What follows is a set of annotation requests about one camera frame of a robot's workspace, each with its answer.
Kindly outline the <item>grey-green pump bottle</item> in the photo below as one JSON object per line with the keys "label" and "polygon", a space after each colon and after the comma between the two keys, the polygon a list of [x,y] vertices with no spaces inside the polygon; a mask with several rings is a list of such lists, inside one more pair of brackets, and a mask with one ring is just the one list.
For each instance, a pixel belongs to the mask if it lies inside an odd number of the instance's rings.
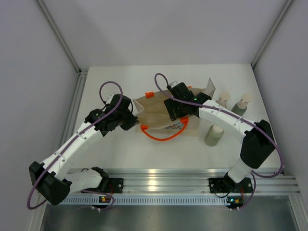
{"label": "grey-green pump bottle", "polygon": [[241,96],[241,99],[233,106],[232,112],[243,116],[247,110],[248,104],[253,100],[253,96],[249,93],[245,93]]}

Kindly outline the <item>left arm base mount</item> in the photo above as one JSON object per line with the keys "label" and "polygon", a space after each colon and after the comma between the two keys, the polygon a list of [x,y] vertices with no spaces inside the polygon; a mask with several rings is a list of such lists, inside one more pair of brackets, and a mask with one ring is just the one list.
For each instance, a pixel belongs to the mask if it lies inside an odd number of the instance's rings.
{"label": "left arm base mount", "polygon": [[123,193],[124,179],[123,178],[109,178],[107,186],[104,190],[109,194],[121,194]]}

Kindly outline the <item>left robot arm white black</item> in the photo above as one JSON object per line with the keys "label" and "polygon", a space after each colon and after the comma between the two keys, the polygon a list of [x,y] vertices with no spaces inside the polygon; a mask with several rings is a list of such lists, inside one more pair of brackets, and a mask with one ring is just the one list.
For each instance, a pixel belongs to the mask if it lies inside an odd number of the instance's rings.
{"label": "left robot arm white black", "polygon": [[48,202],[58,205],[69,194],[82,190],[109,193],[109,175],[99,167],[69,173],[86,151],[108,132],[121,127],[129,130],[138,121],[132,113],[132,100],[112,94],[103,109],[94,109],[77,132],[56,152],[41,163],[29,166],[32,185]]}

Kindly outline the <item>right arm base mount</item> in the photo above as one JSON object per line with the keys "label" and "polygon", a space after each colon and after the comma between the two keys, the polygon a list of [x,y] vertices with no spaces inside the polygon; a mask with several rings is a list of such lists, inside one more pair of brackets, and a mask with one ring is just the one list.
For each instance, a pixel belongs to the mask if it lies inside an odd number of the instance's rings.
{"label": "right arm base mount", "polygon": [[239,183],[228,183],[224,178],[209,178],[209,189],[211,193],[251,193],[253,191],[253,183],[250,178],[244,178]]}

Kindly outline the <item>canvas bag with orange handles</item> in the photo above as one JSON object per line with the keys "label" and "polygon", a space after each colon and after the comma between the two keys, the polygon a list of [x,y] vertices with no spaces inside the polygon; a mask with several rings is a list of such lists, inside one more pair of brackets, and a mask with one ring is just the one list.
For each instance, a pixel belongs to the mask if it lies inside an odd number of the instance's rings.
{"label": "canvas bag with orange handles", "polygon": [[162,92],[147,92],[144,96],[133,99],[135,116],[138,124],[135,128],[137,133],[151,135],[157,139],[171,139],[171,136],[178,134],[182,136],[197,137],[199,135],[200,119],[190,115],[187,127],[180,119],[172,121],[164,104],[168,99]]}

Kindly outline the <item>light green round-cap bottle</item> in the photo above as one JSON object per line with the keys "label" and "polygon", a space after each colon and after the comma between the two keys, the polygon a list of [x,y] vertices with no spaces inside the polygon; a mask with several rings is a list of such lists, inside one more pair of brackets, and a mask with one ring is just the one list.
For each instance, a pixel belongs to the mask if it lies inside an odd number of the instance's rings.
{"label": "light green round-cap bottle", "polygon": [[224,130],[222,128],[217,125],[212,125],[205,136],[206,145],[210,147],[216,146],[223,135]]}

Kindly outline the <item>beige pump bottle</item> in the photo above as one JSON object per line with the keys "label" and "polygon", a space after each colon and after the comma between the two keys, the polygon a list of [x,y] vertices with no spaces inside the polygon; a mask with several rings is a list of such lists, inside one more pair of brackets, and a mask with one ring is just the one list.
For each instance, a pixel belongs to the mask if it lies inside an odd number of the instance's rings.
{"label": "beige pump bottle", "polygon": [[227,107],[227,102],[230,99],[230,94],[228,92],[221,92],[219,94],[219,99],[216,100],[216,103],[218,103],[220,106],[226,108]]}

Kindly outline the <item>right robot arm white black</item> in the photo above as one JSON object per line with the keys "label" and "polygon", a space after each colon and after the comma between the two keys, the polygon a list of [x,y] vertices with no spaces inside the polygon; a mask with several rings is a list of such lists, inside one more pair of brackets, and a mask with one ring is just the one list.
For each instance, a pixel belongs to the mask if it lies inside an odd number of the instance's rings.
{"label": "right robot arm white black", "polygon": [[183,82],[173,82],[167,89],[172,97],[166,99],[164,104],[172,120],[196,116],[227,131],[241,143],[239,159],[222,180],[227,190],[237,190],[242,180],[258,169],[274,151],[273,134],[267,121],[244,120],[205,93],[193,94]]}

